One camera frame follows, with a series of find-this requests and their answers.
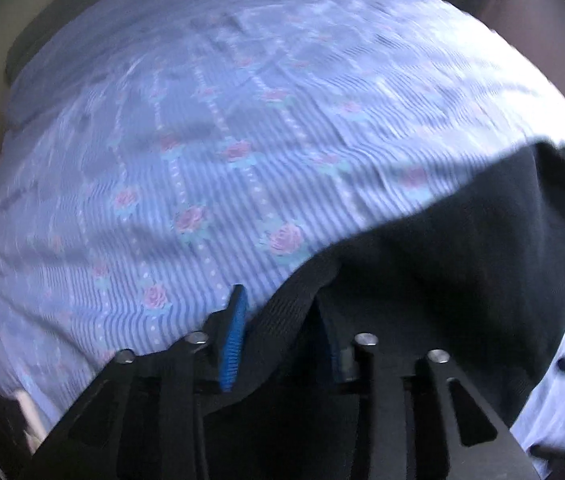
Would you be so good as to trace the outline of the folded black garment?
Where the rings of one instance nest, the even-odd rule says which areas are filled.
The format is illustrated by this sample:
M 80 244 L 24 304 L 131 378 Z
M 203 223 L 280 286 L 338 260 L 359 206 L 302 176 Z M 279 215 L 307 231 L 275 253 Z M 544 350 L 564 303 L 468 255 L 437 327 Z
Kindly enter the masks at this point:
M 0 396 L 0 469 L 7 479 L 19 478 L 31 460 L 25 429 L 20 404 Z

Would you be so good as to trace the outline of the blue floral bed sheet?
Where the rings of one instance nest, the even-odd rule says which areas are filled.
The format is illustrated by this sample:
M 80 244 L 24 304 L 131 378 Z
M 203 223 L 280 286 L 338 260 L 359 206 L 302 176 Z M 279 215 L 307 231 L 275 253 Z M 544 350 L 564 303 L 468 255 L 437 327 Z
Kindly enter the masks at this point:
M 0 154 L 0 396 L 25 479 L 214 479 L 206 404 L 236 285 L 255 315 L 323 250 L 565 148 L 565 97 L 444 0 L 59 0 Z M 565 333 L 511 434 L 565 479 Z

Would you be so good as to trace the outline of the black sweatpants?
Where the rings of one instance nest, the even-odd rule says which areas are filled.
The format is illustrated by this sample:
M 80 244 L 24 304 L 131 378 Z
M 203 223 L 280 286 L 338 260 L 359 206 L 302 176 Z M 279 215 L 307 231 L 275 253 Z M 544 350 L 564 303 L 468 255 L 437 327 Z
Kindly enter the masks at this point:
M 316 300 L 351 326 L 336 384 Z M 511 434 L 565 333 L 565 148 L 539 142 L 333 245 L 251 321 L 206 404 L 214 479 L 533 479 Z

